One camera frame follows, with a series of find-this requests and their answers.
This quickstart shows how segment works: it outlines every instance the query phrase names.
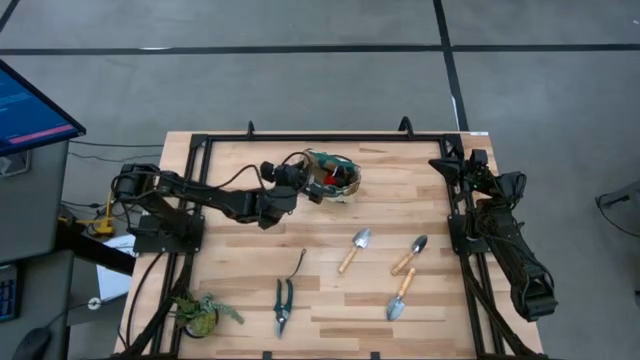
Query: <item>small plant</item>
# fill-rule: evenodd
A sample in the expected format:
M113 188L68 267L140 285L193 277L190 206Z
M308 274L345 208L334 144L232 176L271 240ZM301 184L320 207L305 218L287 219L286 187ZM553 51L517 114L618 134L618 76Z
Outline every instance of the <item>small plant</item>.
M183 297L174 300L178 305L174 312L176 324L194 337L210 335L218 323L219 315L227 315L244 324L244 319L233 307L216 302L211 293L206 293L200 300L196 300L187 291Z

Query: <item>yellow connector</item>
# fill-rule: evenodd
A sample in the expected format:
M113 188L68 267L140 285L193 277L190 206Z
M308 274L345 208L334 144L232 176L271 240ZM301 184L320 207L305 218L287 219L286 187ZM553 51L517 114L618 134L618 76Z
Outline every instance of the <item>yellow connector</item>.
M115 234L116 229L113 227L113 223L111 222L111 192L107 195L107 212L105 213L104 219L98 220L97 225L93 227L94 236L97 237L111 237Z

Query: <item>monitor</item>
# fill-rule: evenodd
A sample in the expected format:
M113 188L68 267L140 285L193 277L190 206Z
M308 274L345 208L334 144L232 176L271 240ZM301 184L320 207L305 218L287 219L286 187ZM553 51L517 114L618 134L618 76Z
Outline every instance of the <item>monitor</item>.
M82 125L0 60L0 157L85 132Z

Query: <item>wooden table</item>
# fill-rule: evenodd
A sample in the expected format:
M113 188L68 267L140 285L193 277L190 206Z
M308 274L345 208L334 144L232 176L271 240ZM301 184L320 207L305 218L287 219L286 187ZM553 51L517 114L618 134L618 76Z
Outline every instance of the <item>wooden table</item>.
M168 133L160 162L163 170L184 172L191 135ZM467 156L473 148L487 150L490 167L496 172L489 137L461 136ZM355 202L316 205L301 196L293 214L285 215L267 231L256 224L238 224L205 208L206 235L195 257L191 289L196 295L212 292L235 306L246 322L241 326L223 318L213 337L193 340L183 336L180 358L261 358L263 351L273 351L276 359L367 359L376 351L383 359L474 358L460 263L451 249L446 224L449 204L445 183L427 163L440 157L437 144L215 143L208 183L220 184L246 164L280 162L289 153L309 147L344 155L362 167L363 181ZM256 185L255 174L246 172L229 189ZM352 247L353 235L364 227L373 231L370 245L341 276L338 266ZM386 305L403 279L392 276L390 270L421 234L429 236L429 243L412 262L417 275L405 297L407 307L399 319L386 321ZM294 309L283 338L278 339L273 312L276 279L291 274L302 248L307 254L293 279ZM133 289L154 257L147 254L137 260L121 324L123 333ZM157 308L166 258L160 259L144 284L133 316L132 337ZM516 314L509 283L495 259L490 255L487 259L498 309L527 346L542 352L535 323L529 324ZM488 320L479 308L486 347L491 351ZM162 344L165 352L172 328L173 319L168 318ZM116 351L121 351L121 346L118 342Z

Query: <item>wooden handle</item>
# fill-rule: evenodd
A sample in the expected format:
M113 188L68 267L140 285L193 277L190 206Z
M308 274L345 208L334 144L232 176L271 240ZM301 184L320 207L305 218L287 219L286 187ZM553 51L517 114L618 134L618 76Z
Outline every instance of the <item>wooden handle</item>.
M398 291L399 297L403 297L404 293L407 292L407 289L409 288L409 284L411 284L411 280L413 280L413 275L415 274L416 274L416 268L411 268L411 270L409 270L409 273L407 274L407 277L404 278L404 281L402 282L402 286L400 286L400 291Z
M405 266L407 266L407 264L409 263L409 261L411 261L411 259L413 259L413 251L410 252L407 256L405 256L402 260L400 260L400 262L398 263L398 265L396 265L393 270L391 270L391 275L396 276L398 275L398 273L400 272L400 270L402 270Z
M344 272L347 270L347 267L349 267L349 264L351 264L351 260L353 260L353 257L356 256L356 253L358 252L358 248L356 246L354 246L351 251L349 251L349 254L347 255L346 258L344 258L344 261L342 262L342 264L340 264L340 267L338 268L338 272L340 274L344 274Z

